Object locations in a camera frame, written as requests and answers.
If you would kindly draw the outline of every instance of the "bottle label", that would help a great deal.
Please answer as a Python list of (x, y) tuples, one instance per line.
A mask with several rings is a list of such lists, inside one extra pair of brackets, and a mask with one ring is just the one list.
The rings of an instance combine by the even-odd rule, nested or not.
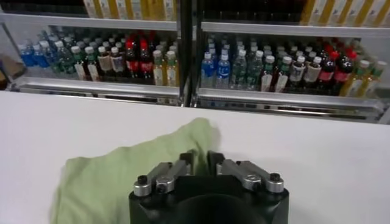
[(116, 0), (116, 6), (118, 8), (119, 18), (128, 19), (125, 0)]
[(174, 20), (174, 5), (173, 0), (164, 0), (165, 20)]
[(79, 64), (75, 64), (74, 68), (76, 69), (77, 75), (79, 75), (80, 80), (86, 80), (84, 67)]
[(287, 84), (287, 81), (288, 81), (287, 75), (279, 76), (278, 82), (275, 85), (275, 93), (283, 92), (283, 90), (285, 89), (285, 86)]
[(305, 74), (305, 79), (306, 82), (315, 82), (318, 79), (318, 75), (321, 72), (321, 68), (314, 68), (311, 66), (307, 67), (307, 72)]
[(96, 8), (93, 0), (84, 0), (85, 8), (87, 9), (88, 16), (90, 18), (97, 18)]
[(154, 82), (157, 86), (163, 85), (163, 70), (160, 68), (153, 69)]
[(272, 75), (263, 75), (261, 78), (261, 92), (269, 92)]
[(110, 6), (108, 4), (107, 0), (99, 0), (100, 7), (102, 8), (103, 18), (105, 19), (111, 19), (111, 11)]
[(321, 73), (319, 74), (319, 79), (323, 81), (329, 81), (332, 76), (333, 76), (333, 72), (321, 71)]
[(97, 59), (99, 60), (100, 68), (102, 68), (103, 71), (112, 70), (110, 56), (97, 57)]
[(290, 72), (290, 80), (292, 82), (299, 82), (302, 79), (305, 67), (292, 66)]
[(133, 18), (134, 19), (143, 19), (142, 17), (142, 9), (141, 9), (141, 0), (131, 0), (132, 10), (133, 10)]
[(114, 69), (115, 72), (122, 72), (124, 70), (122, 57), (116, 57), (116, 58), (112, 57), (111, 62), (112, 62), (112, 68)]
[(92, 80), (95, 82), (98, 82), (99, 81), (99, 73), (98, 73), (98, 69), (96, 68), (96, 65), (88, 65), (88, 71), (91, 74)]
[(355, 97), (360, 86), (361, 86), (362, 81), (360, 79), (354, 80), (351, 84), (351, 86), (348, 88), (346, 97)]

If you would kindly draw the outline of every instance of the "shelf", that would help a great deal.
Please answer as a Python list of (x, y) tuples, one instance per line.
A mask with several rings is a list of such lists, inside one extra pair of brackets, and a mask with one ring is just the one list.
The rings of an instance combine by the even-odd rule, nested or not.
[(109, 29), (177, 30), (176, 22), (172, 21), (93, 19), (61, 16), (20, 15), (10, 13), (0, 13), (0, 20), (10, 26), (17, 26), (18, 24), (22, 23), (48, 26), (95, 27)]
[(78, 80), (20, 77), (15, 81), (16, 89), (48, 89), (77, 93), (117, 94), (132, 97), (171, 97), (179, 96), (178, 87), (136, 85), (121, 83), (87, 82)]
[(205, 32), (252, 33), (271, 35), (293, 35), (314, 37), (355, 37), (355, 38), (388, 38), (390, 28), (367, 27), (316, 27), (285, 26), (269, 24), (211, 23), (202, 22)]

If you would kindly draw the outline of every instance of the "bottle cap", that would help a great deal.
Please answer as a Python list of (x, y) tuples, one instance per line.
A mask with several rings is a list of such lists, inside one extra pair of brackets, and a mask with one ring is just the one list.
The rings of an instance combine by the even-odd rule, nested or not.
[(317, 63), (317, 64), (321, 63), (321, 61), (322, 61), (322, 58), (320, 58), (320, 57), (315, 57), (313, 60), (313, 62)]
[(315, 53), (314, 51), (309, 53), (309, 57), (311, 57), (311, 58), (314, 58), (316, 55), (317, 55), (317, 53)]
[(262, 58), (264, 55), (263, 51), (256, 51), (256, 57)]
[(56, 47), (63, 47), (63, 43), (60, 40), (55, 42), (54, 44), (55, 44)]
[(87, 53), (87, 54), (93, 54), (93, 47), (86, 47), (86, 48), (85, 48), (85, 53)]
[(304, 57), (304, 56), (298, 56), (297, 61), (298, 61), (299, 63), (303, 63), (303, 62), (305, 62), (305, 57)]
[(229, 59), (229, 56), (227, 56), (227, 54), (222, 54), (221, 60), (227, 61), (227, 59)]
[(253, 52), (253, 51), (255, 51), (255, 52), (256, 52), (256, 51), (257, 51), (257, 49), (258, 49), (258, 47), (257, 47), (257, 46), (252, 46), (252, 47), (250, 47), (250, 51), (252, 51), (252, 52)]
[(211, 59), (211, 54), (209, 52), (205, 53), (205, 59)]
[(275, 57), (272, 55), (268, 55), (266, 57), (266, 63), (273, 63), (275, 61)]
[(104, 52), (105, 52), (105, 47), (103, 47), (103, 46), (99, 47), (99, 48), (98, 48), (98, 51), (99, 51), (100, 53), (104, 53)]
[(80, 53), (80, 47), (79, 46), (73, 46), (73, 47), (71, 47), (71, 51), (72, 51), (72, 53), (74, 53), (74, 54), (77, 54), (77, 53)]
[(246, 51), (245, 51), (245, 50), (239, 50), (238, 55), (239, 55), (240, 57), (245, 57)]
[(116, 54), (116, 53), (119, 52), (119, 49), (118, 49), (117, 47), (113, 47), (113, 48), (111, 48), (111, 52), (112, 52), (113, 54)]
[(366, 60), (361, 60), (360, 61), (360, 67), (361, 68), (368, 68), (370, 66), (370, 62)]
[(153, 51), (153, 57), (161, 57), (162, 56), (162, 53), (161, 53), (161, 51), (159, 51), (159, 50), (155, 50), (155, 51)]
[(289, 65), (289, 64), (291, 64), (292, 60), (293, 60), (293, 59), (292, 59), (291, 57), (289, 57), (289, 56), (283, 57), (283, 63), (284, 63), (284, 64)]

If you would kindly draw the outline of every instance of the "metal shelf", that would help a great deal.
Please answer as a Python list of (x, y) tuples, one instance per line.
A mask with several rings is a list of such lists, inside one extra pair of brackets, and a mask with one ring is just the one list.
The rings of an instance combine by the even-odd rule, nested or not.
[(269, 24), (202, 22), (205, 32), (253, 33), (314, 37), (389, 38), (390, 28), (286, 26)]
[(177, 30), (176, 22), (172, 21), (73, 18), (62, 16), (20, 15), (11, 13), (0, 13), (0, 20), (10, 27), (23, 23), (48, 26), (95, 27), (111, 29)]

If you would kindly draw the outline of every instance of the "white bottle cap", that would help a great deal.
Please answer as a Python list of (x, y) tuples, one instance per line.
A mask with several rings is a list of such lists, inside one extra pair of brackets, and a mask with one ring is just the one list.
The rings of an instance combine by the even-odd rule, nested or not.
[(289, 57), (289, 56), (285, 56), (285, 57), (283, 57), (283, 63), (284, 64), (287, 64), (287, 65), (289, 65), (289, 64), (291, 64), (291, 62), (292, 62), (292, 58), (291, 57)]
[(264, 55), (263, 51), (256, 51), (256, 57), (262, 58)]
[(93, 53), (93, 47), (86, 47), (85, 48), (85, 53), (92, 54)]
[(159, 51), (159, 50), (153, 51), (153, 57), (157, 58), (157, 57), (161, 57), (161, 56), (162, 56), (161, 51)]
[(311, 58), (314, 58), (316, 55), (317, 55), (317, 53), (315, 53), (314, 51), (309, 53), (309, 57), (311, 57)]
[(71, 51), (74, 54), (80, 53), (80, 47), (79, 46), (73, 46), (73, 47), (71, 47)]
[(221, 60), (227, 61), (227, 59), (229, 59), (229, 56), (227, 56), (227, 54), (222, 54)]
[(266, 63), (273, 63), (274, 61), (275, 61), (275, 57), (274, 56), (268, 55), (266, 57)]
[(103, 46), (99, 47), (99, 48), (98, 48), (98, 51), (99, 51), (100, 53), (104, 53), (104, 52), (105, 52), (105, 47), (103, 47)]
[(362, 68), (368, 68), (370, 66), (370, 62), (366, 60), (361, 60), (360, 61), (360, 67)]
[(315, 57), (313, 60), (313, 62), (317, 63), (317, 64), (321, 63), (321, 61), (322, 61), (322, 59), (320, 57)]
[(60, 40), (55, 42), (54, 44), (55, 44), (56, 47), (63, 47), (63, 43)]
[(116, 53), (119, 52), (119, 49), (118, 49), (117, 47), (113, 47), (113, 48), (111, 48), (111, 52), (112, 52), (113, 54), (116, 54)]
[(211, 59), (211, 54), (209, 52), (205, 53), (205, 59)]
[(297, 61), (298, 61), (299, 63), (303, 63), (303, 62), (305, 62), (305, 57), (304, 57), (304, 56), (298, 56)]

